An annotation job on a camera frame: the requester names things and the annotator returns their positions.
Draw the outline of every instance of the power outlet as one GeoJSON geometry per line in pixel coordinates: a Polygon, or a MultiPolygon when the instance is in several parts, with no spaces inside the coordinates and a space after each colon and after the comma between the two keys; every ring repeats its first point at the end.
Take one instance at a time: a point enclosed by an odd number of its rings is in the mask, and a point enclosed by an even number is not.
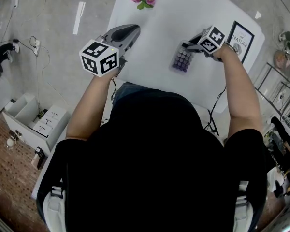
{"type": "Polygon", "coordinates": [[[36,56],[39,55],[40,45],[41,45],[41,41],[36,40],[36,42],[35,42],[35,48],[33,50],[34,51],[34,54],[36,56]]]}

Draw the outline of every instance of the framed sign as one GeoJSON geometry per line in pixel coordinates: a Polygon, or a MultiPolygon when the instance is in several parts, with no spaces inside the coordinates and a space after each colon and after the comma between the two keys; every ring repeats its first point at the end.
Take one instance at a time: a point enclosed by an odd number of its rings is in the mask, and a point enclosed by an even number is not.
{"type": "Polygon", "coordinates": [[[240,61],[244,63],[255,36],[237,21],[234,21],[228,43],[235,49],[240,61]]]}

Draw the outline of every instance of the backpack strap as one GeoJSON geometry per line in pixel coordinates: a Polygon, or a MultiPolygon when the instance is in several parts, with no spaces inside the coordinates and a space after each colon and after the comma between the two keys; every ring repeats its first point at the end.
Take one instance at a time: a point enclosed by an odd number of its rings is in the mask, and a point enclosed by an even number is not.
{"type": "Polygon", "coordinates": [[[43,212],[50,232],[67,232],[65,223],[66,191],[53,186],[43,203],[43,212]]]}
{"type": "Polygon", "coordinates": [[[241,181],[239,185],[239,196],[237,197],[235,205],[233,232],[247,232],[252,222],[253,208],[246,196],[248,184],[248,181],[241,181]]]}

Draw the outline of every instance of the white table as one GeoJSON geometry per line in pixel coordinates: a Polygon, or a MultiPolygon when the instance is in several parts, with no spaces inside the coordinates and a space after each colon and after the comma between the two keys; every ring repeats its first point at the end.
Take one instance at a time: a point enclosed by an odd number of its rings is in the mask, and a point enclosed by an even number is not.
{"type": "MultiPolygon", "coordinates": [[[[249,72],[264,42],[259,25],[229,0],[157,0],[153,9],[136,7],[131,0],[116,0],[108,26],[108,30],[124,24],[141,27],[139,39],[125,55],[128,63],[119,79],[181,94],[210,110],[225,87],[223,65],[197,54],[187,73],[174,72],[169,66],[178,44],[211,25],[228,36],[236,20],[255,35],[244,62],[249,72]]],[[[224,93],[215,112],[226,107],[224,93]]]]}

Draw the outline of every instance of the brick floor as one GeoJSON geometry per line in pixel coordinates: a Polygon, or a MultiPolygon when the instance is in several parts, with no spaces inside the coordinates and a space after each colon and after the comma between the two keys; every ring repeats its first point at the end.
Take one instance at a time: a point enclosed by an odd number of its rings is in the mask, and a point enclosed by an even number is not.
{"type": "Polygon", "coordinates": [[[267,200],[256,230],[259,232],[266,228],[285,207],[286,203],[283,197],[278,199],[273,192],[267,191],[267,200]]]}
{"type": "Polygon", "coordinates": [[[0,217],[15,232],[46,232],[35,200],[30,197],[40,174],[30,164],[34,150],[21,141],[8,150],[5,146],[8,133],[9,128],[0,116],[0,217]]]}

